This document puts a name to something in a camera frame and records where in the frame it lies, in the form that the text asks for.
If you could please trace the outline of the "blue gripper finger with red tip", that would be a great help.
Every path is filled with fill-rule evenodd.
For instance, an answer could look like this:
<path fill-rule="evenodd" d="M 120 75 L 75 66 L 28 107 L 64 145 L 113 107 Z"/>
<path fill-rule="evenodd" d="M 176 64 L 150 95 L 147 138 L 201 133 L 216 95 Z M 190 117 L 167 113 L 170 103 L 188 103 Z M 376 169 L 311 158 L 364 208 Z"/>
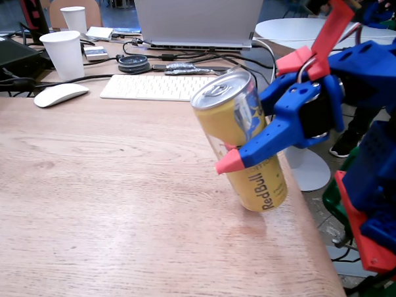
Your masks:
<path fill-rule="evenodd" d="M 319 88 L 313 86 L 313 82 L 299 84 L 306 86 L 305 103 L 320 91 Z M 275 119 L 259 134 L 241 148 L 228 151 L 215 164 L 218 174 L 251 168 L 290 146 L 305 149 L 321 143 L 329 137 L 329 133 L 325 133 L 321 138 L 305 138 L 301 120 L 289 119 L 288 116 L 281 116 L 280 114 L 275 115 Z"/>
<path fill-rule="evenodd" d="M 289 119 L 300 120 L 300 110 L 305 104 L 306 86 L 298 84 L 295 73 L 277 77 L 259 94 L 258 115 L 261 117 L 280 114 Z"/>

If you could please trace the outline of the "blue gripper body black motor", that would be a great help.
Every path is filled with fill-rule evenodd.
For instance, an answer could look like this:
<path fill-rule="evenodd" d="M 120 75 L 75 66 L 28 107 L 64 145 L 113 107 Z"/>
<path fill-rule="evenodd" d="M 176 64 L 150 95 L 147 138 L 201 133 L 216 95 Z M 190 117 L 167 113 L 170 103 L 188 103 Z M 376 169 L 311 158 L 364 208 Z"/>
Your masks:
<path fill-rule="evenodd" d="M 342 103 L 345 90 L 337 76 L 325 76 L 313 83 L 320 91 L 311 97 L 299 110 L 300 122 L 305 138 L 321 138 L 332 129 L 344 130 Z"/>

